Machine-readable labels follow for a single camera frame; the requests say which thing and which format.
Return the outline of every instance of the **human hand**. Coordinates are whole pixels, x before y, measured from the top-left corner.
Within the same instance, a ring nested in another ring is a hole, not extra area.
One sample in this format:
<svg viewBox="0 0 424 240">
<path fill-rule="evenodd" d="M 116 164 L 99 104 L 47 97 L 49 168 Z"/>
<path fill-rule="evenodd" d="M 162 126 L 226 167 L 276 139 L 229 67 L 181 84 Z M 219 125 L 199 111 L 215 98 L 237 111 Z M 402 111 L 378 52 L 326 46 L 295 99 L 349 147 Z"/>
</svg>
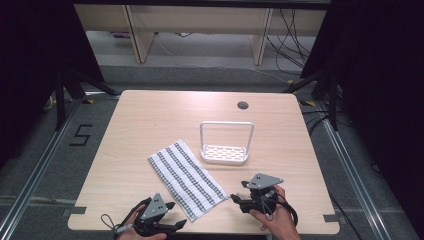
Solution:
<svg viewBox="0 0 424 240">
<path fill-rule="evenodd" d="M 140 210 L 143 209 L 143 207 L 144 205 L 137 208 L 137 210 L 134 211 L 134 213 L 128 218 L 128 220 L 125 222 L 124 225 L 134 224 L 137 213 L 140 212 Z M 134 228 L 130 228 L 126 230 L 125 232 L 121 233 L 118 237 L 118 240 L 163 240 L 163 239 L 166 239 L 165 233 L 159 233 L 151 237 L 142 237 L 138 235 L 138 233 L 135 231 Z"/>
<path fill-rule="evenodd" d="M 286 194 L 285 190 L 278 185 L 275 185 L 275 190 L 281 196 L 278 196 L 279 202 L 285 202 Z M 290 212 L 277 204 L 277 207 L 274 211 L 273 218 L 270 220 L 269 217 L 265 216 L 263 213 L 251 209 L 249 212 L 256 220 L 262 223 L 261 231 L 268 229 L 272 235 L 278 238 L 278 240 L 288 240 L 288 239 L 300 239 L 300 236 L 294 225 L 292 216 Z"/>
</svg>

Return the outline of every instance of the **dish towel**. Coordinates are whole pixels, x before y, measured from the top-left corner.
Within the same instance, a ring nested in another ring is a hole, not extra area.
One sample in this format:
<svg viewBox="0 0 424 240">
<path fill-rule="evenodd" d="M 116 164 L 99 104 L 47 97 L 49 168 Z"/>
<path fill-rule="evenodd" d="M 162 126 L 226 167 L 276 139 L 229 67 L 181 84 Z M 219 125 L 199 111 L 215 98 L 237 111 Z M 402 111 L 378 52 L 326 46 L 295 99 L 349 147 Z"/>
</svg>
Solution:
<svg viewBox="0 0 424 240">
<path fill-rule="evenodd" d="M 148 160 L 191 222 L 228 198 L 181 139 Z"/>
</svg>

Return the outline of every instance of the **gray floor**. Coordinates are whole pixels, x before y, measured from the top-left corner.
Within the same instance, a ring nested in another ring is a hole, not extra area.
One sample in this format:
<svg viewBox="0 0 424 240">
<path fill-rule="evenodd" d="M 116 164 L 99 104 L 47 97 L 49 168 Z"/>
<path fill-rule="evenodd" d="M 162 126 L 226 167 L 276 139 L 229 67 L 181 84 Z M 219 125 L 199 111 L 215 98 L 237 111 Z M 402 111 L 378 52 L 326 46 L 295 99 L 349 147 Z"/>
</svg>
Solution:
<svg viewBox="0 0 424 240">
<path fill-rule="evenodd" d="M 147 61 L 136 63 L 129 39 L 114 38 L 107 32 L 88 32 L 96 58 L 101 65 L 107 84 L 116 90 L 125 89 L 175 89 L 211 91 L 255 91 L 279 92 L 288 86 L 287 82 L 299 81 L 300 67 L 281 57 L 276 61 L 276 53 L 267 43 L 261 66 L 253 64 L 248 36 L 191 34 L 181 37 L 175 33 L 156 35 Z M 279 40 L 270 37 L 279 46 Z M 314 38 L 299 38 L 302 45 L 310 49 Z M 288 54 L 301 59 L 293 52 Z M 85 86 L 87 91 L 96 91 Z M 313 84 L 296 93 L 299 101 L 313 101 L 310 93 Z M 79 190 L 91 166 L 117 99 L 96 97 L 92 104 L 67 103 L 78 106 L 64 132 L 62 141 L 55 150 L 48 168 L 36 186 L 33 198 L 20 218 L 11 239 L 109 239 L 109 232 L 78 232 L 67 228 L 66 211 L 71 209 L 78 197 Z M 303 112 L 318 110 L 314 106 L 301 106 Z M 304 114 L 305 123 L 317 117 L 317 113 Z M 370 165 L 368 156 L 355 128 L 345 114 L 337 116 L 339 134 L 348 154 L 366 186 L 367 193 L 378 209 L 385 227 L 392 239 L 418 239 L 401 207 L 391 193 L 384 178 Z M 43 156 L 44 149 L 54 136 L 55 109 L 47 111 L 34 130 L 22 143 L 21 154 L 10 159 L 0 171 L 0 216 L 9 212 L 14 198 L 23 189 L 33 169 Z M 84 129 L 90 139 L 84 147 L 72 147 L 71 143 L 81 141 L 74 134 L 81 124 L 92 124 Z M 328 190 L 362 239 L 381 239 L 376 237 L 370 219 L 364 213 L 361 202 L 352 188 L 351 180 L 341 164 L 339 155 L 329 136 L 328 129 L 320 124 L 311 134 L 324 179 Z M 303 239 L 358 239 L 352 226 L 346 223 L 341 210 L 335 210 L 340 217 L 341 230 L 334 236 L 302 235 Z M 236 239 L 231 236 L 188 236 L 179 235 L 177 239 Z M 243 236 L 242 239 L 263 239 L 263 237 Z"/>
</svg>

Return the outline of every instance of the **round hole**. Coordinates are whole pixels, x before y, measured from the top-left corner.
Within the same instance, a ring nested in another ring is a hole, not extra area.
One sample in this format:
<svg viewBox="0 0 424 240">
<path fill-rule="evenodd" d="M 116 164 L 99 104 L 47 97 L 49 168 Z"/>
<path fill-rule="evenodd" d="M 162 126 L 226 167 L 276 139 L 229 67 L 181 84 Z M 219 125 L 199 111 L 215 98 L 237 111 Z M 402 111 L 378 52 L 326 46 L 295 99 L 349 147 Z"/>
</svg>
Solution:
<svg viewBox="0 0 424 240">
<path fill-rule="evenodd" d="M 237 107 L 242 110 L 245 110 L 249 107 L 249 104 L 247 102 L 240 101 L 239 103 L 237 103 Z"/>
</svg>

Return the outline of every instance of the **white wire basket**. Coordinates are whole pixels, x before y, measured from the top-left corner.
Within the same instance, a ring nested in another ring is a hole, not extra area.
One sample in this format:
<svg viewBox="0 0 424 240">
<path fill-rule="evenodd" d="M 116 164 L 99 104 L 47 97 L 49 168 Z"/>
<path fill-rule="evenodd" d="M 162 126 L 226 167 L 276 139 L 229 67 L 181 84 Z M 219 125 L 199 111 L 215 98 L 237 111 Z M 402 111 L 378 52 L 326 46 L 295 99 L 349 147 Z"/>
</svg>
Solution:
<svg viewBox="0 0 424 240">
<path fill-rule="evenodd" d="M 250 126 L 250 134 L 246 146 L 222 146 L 210 145 L 203 142 L 203 126 L 208 124 L 221 125 L 247 125 Z M 225 122 L 204 121 L 200 123 L 200 145 L 202 158 L 212 164 L 242 165 L 249 158 L 249 147 L 252 140 L 254 124 L 252 122 Z"/>
</svg>

